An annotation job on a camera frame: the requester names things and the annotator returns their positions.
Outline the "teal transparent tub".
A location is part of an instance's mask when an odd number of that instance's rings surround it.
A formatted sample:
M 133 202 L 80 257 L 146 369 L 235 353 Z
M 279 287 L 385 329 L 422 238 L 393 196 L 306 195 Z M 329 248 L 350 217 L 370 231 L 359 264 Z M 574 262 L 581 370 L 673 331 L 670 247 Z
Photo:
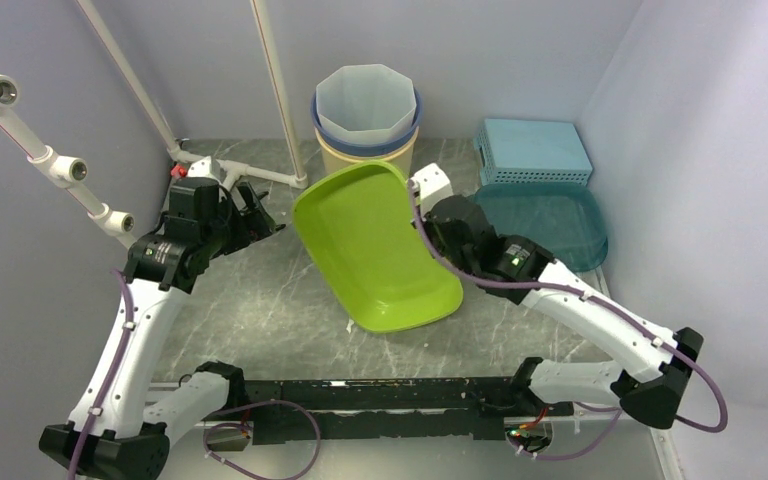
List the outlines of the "teal transparent tub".
M 495 183 L 471 199 L 496 231 L 520 235 L 546 248 L 571 271 L 594 270 L 605 261 L 609 237 L 593 194 L 574 183 Z

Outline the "light blue perforated basket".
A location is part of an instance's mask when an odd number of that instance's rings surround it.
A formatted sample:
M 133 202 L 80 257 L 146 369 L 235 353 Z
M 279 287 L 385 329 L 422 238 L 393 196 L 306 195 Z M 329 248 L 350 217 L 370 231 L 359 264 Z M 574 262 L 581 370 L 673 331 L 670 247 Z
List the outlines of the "light blue perforated basket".
M 588 183 L 593 166 L 574 124 L 558 121 L 482 121 L 473 139 L 480 180 L 494 183 Z

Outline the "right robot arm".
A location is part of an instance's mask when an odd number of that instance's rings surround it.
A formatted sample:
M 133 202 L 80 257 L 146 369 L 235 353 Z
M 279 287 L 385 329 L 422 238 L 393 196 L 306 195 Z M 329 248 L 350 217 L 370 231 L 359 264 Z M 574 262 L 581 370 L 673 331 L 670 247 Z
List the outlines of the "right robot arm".
M 528 357 L 511 378 L 517 411 L 534 415 L 562 402 L 617 407 L 638 422 L 669 429 L 704 343 L 695 330 L 662 328 L 584 283 L 534 241 L 496 232 L 483 210 L 455 195 L 420 215 L 432 254 L 487 294 L 547 315 L 608 355 L 563 363 Z

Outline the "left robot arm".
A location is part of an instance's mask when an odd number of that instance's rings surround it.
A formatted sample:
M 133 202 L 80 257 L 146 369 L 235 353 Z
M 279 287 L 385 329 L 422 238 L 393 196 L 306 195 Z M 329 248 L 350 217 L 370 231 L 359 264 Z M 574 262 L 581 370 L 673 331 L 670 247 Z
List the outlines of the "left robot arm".
M 39 449 L 69 479 L 156 479 L 171 448 L 216 413 L 239 417 L 250 400 L 241 368 L 208 361 L 159 403 L 146 403 L 162 347 L 197 278 L 216 258 L 281 230 L 248 182 L 231 188 L 185 178 L 168 192 L 158 224 L 128 249 L 116 318 L 92 378 L 63 424 L 44 428 Z

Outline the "lime green tub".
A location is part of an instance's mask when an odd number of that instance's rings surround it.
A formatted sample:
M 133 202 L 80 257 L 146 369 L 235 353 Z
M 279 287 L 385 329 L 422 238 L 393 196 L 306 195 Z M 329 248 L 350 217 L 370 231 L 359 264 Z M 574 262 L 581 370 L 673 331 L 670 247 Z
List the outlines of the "lime green tub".
M 464 299 L 412 220 L 405 175 L 380 161 L 325 176 L 292 207 L 294 229 L 338 303 L 377 334 L 442 320 Z

